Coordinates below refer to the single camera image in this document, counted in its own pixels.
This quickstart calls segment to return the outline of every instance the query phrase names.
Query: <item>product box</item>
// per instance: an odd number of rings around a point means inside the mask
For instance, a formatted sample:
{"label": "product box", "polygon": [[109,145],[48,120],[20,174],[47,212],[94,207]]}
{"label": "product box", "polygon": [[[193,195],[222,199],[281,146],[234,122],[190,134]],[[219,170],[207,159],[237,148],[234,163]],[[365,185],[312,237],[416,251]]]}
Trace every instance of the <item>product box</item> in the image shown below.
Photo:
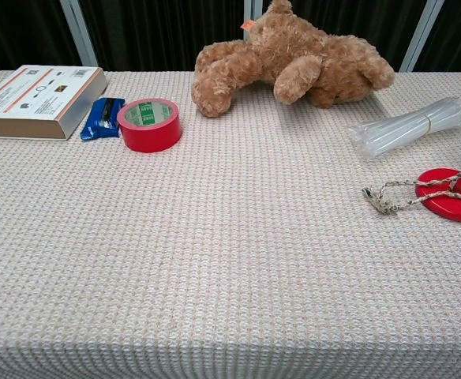
{"label": "product box", "polygon": [[0,137],[67,140],[106,86],[100,67],[21,66],[0,83]]}

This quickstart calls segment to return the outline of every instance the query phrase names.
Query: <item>dark background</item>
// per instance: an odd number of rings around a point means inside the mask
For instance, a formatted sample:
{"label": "dark background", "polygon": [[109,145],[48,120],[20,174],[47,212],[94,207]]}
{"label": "dark background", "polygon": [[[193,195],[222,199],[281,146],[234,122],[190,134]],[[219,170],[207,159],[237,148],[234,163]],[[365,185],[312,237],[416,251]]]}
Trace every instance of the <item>dark background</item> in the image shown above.
{"label": "dark background", "polygon": [[[366,38],[399,70],[426,0],[293,0],[334,34]],[[204,45],[241,39],[243,0],[80,0],[107,71],[192,70]],[[264,10],[268,0],[264,0]],[[58,0],[0,0],[0,69],[80,65]],[[446,0],[415,71],[461,71],[461,0]]]}

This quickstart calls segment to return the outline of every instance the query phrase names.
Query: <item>red tape roll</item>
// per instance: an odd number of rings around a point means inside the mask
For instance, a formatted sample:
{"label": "red tape roll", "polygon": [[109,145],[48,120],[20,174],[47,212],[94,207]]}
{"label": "red tape roll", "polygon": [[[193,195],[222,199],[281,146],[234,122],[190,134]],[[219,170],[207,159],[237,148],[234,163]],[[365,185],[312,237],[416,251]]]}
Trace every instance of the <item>red tape roll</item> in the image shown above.
{"label": "red tape roll", "polygon": [[127,147],[136,152],[160,152],[182,136],[178,107],[169,100],[137,100],[126,104],[117,117]]}

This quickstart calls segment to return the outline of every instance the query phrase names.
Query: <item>teddy bear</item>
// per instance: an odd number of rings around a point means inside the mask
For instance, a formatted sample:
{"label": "teddy bear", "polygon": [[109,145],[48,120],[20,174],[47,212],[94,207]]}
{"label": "teddy bear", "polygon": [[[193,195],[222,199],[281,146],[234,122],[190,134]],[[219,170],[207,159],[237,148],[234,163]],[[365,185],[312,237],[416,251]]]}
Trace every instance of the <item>teddy bear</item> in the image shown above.
{"label": "teddy bear", "polygon": [[394,69],[357,36],[337,36],[296,16],[288,0],[272,0],[246,40],[205,46],[197,56],[192,100],[207,117],[229,111],[233,94],[262,81],[292,104],[303,96],[315,107],[359,101],[393,84]]}

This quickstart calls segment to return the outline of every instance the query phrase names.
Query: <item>blue wrapper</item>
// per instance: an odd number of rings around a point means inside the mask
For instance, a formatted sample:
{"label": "blue wrapper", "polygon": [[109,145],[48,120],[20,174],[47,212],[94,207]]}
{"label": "blue wrapper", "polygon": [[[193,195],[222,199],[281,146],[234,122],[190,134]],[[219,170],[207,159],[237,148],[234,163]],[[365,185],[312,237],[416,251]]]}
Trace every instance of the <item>blue wrapper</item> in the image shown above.
{"label": "blue wrapper", "polygon": [[111,97],[96,100],[80,133],[81,139],[89,141],[97,138],[119,137],[117,114],[125,102],[124,99]]}

